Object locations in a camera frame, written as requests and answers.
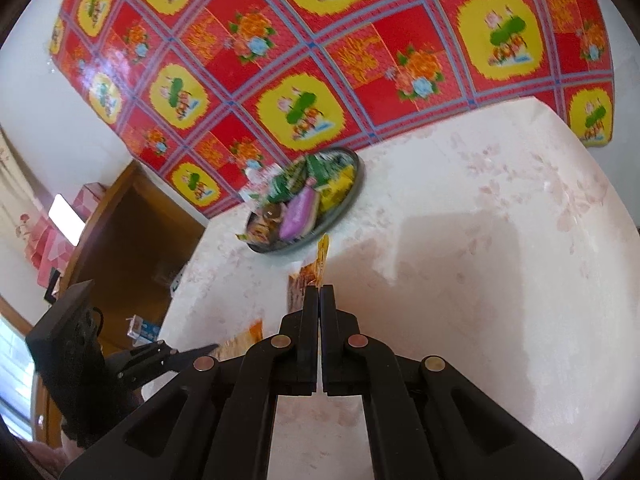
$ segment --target floral tablecloth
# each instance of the floral tablecloth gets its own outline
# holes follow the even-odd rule
[[[596,0],[64,0],[50,52],[131,153],[207,217],[246,169],[532,95],[611,139]]]

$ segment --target gray plate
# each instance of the gray plate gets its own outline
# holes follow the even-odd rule
[[[341,217],[346,213],[346,211],[351,207],[354,200],[356,200],[358,194],[360,193],[360,188],[362,188],[362,183],[364,181],[364,162],[360,160],[360,157],[356,152],[350,150],[348,148],[325,148],[324,150],[319,150],[315,153],[329,153],[329,152],[341,152],[345,155],[348,155],[353,160],[353,167],[355,168],[355,179],[353,181],[353,185],[351,189],[347,193],[347,196],[344,197],[344,200],[340,202],[336,207],[328,211],[324,216],[320,217],[316,226],[309,232],[306,236],[302,238],[298,238],[297,240],[293,240],[291,242],[285,242],[283,240],[278,240],[270,246],[258,246],[253,244],[247,244],[252,251],[261,254],[267,253],[280,253],[282,254],[285,251],[292,251],[294,249],[300,248],[305,244],[313,241],[315,238],[323,235],[326,230],[335,224]],[[247,220],[247,226],[251,223],[251,221],[256,217],[255,213],[251,213]]]

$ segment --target white tablecloth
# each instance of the white tablecloth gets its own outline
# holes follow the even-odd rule
[[[533,98],[367,148],[330,230],[325,282],[362,333],[439,354],[594,480],[640,418],[640,238],[566,125]],[[255,254],[247,209],[209,223],[161,337],[189,349],[286,313],[287,269]],[[146,387],[150,394],[162,380]],[[281,398],[270,479],[373,478],[359,398]]]

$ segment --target wooden cabinet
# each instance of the wooden cabinet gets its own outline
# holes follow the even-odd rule
[[[189,260],[203,232],[136,162],[108,189],[82,232],[60,287],[63,292],[74,283],[95,280],[91,300],[104,313],[98,339],[105,355],[132,347],[127,318],[134,314],[162,324],[171,301],[171,278]],[[39,383],[36,438],[59,446],[60,418]]]

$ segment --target beige curtain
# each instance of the beige curtain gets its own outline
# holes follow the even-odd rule
[[[0,126],[0,236],[24,253],[42,206],[7,144]]]

